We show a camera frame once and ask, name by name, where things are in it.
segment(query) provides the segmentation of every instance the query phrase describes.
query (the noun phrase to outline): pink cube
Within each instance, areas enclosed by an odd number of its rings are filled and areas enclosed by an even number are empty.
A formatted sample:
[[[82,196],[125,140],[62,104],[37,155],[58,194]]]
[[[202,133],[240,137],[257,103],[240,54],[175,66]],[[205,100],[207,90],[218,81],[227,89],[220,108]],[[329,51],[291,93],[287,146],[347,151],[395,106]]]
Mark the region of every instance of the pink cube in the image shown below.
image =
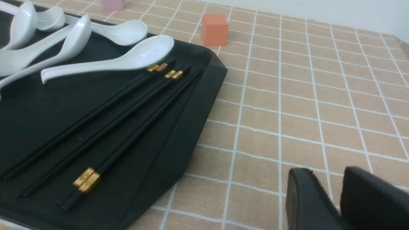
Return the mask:
[[[124,4],[122,0],[101,0],[102,11],[123,10]]]

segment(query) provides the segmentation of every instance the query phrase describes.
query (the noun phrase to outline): orange cube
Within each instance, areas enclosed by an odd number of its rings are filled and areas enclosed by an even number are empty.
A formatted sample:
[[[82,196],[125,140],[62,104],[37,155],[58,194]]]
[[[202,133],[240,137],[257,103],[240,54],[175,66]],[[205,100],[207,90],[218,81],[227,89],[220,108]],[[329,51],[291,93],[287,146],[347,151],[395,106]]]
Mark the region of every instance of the orange cube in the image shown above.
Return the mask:
[[[227,45],[229,24],[224,14],[205,14],[202,20],[202,41],[205,46]]]

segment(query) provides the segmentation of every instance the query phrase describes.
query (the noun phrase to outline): gold metal tip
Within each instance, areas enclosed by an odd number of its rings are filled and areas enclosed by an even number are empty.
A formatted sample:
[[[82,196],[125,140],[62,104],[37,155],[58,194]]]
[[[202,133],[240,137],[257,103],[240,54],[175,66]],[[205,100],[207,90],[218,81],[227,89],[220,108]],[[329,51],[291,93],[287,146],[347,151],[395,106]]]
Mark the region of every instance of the gold metal tip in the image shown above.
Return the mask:
[[[155,69],[156,69],[156,71],[158,71],[160,73],[160,72],[163,72],[166,69],[166,67],[168,67],[168,64],[163,63],[160,66],[156,67]]]
[[[77,187],[81,187],[81,185],[95,172],[95,170],[88,168],[87,170],[85,170],[85,172],[82,173],[82,175],[80,177],[78,177],[73,185],[77,186]]]
[[[148,71],[148,72],[152,72],[152,71],[154,71],[158,66],[159,66],[158,64],[153,65],[153,66],[151,66],[149,69],[147,69],[147,71]]]
[[[177,73],[175,73],[172,78],[174,80],[178,80],[179,78],[181,78],[183,76],[183,71],[179,70]]]
[[[78,189],[81,192],[88,193],[90,192],[99,182],[100,175],[94,172]]]
[[[170,71],[168,74],[165,75],[166,78],[173,76],[176,73],[176,70]]]

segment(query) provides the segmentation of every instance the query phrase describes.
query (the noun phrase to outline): tiled surface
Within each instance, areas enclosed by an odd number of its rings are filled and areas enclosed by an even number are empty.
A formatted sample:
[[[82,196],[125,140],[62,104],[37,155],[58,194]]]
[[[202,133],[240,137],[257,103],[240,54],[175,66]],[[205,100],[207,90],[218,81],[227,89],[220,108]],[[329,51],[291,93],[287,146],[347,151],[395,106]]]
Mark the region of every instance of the tiled surface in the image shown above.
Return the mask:
[[[186,175],[131,229],[286,229],[292,167],[335,205],[349,165],[409,190],[409,60],[393,36],[189,0],[36,2],[198,45],[202,13],[229,20],[227,46],[209,47],[229,73]]]

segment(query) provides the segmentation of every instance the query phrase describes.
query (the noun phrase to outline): black chopsticks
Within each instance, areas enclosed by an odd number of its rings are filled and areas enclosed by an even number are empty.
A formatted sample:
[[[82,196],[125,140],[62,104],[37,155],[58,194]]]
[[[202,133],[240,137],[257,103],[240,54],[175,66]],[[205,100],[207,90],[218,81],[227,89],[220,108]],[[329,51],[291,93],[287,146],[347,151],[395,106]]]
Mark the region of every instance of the black chopsticks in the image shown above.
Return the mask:
[[[148,89],[144,90],[143,93],[136,97],[135,99],[133,99],[128,106],[117,112],[111,120],[106,122],[101,128],[96,130],[86,140],[84,140],[82,144],[73,151],[73,153],[67,155],[64,159],[60,160],[54,167],[45,172],[36,182],[31,184],[25,190],[23,190],[23,192],[20,193],[18,197],[31,195],[33,192],[35,192],[37,189],[43,186],[49,179],[57,175],[59,171],[61,171],[71,162],[76,160],[79,156],[82,155],[82,153],[84,153],[92,145],[97,143],[97,141],[100,140],[103,136],[105,136],[107,133],[115,129],[120,123],[127,119],[131,114],[133,114],[151,98],[157,95],[161,90],[169,86],[170,83],[174,81],[174,79],[171,77],[177,75],[178,71],[182,69],[182,67],[183,67],[182,65],[176,66],[164,77],[161,77],[159,80],[157,80],[155,84],[153,84]]]
[[[103,111],[111,107],[113,104],[118,102],[120,99],[124,98],[134,89],[142,85],[144,82],[149,80],[151,77],[155,76],[159,72],[163,72],[167,67],[174,64],[175,59],[169,58],[161,65],[154,65],[147,69],[147,72],[141,73],[133,80],[129,81],[116,95],[113,95],[110,99],[108,99],[102,105],[94,108],[90,112],[86,113],[84,116],[73,122],[69,127],[59,133],[57,136],[43,144],[41,147],[37,148],[29,155],[18,161],[12,167],[7,169],[5,172],[0,174],[0,177],[3,177],[5,180],[10,179],[16,175],[18,175],[22,170],[31,166],[35,161],[37,161],[40,157],[45,155],[49,152],[52,148],[56,147],[60,144],[64,139],[66,139],[69,135],[73,134],[79,128],[84,126],[85,124],[92,121],[95,117],[100,115]]]
[[[172,78],[178,79],[189,69],[183,68],[177,71]],[[93,164],[93,167],[88,168],[75,182],[74,191],[68,197],[59,201],[61,207],[69,210],[75,205],[78,200],[86,193],[90,192],[101,179],[101,176],[106,171],[113,167],[116,161],[125,154],[126,150],[135,142],[135,140],[149,127],[152,122],[183,92],[183,90],[198,76],[200,70],[193,72],[188,77],[184,77],[181,84],[172,91],[170,98],[165,98],[151,109],[138,124],[136,124],[123,138],[123,141],[118,143],[113,148],[113,152],[106,159]]]

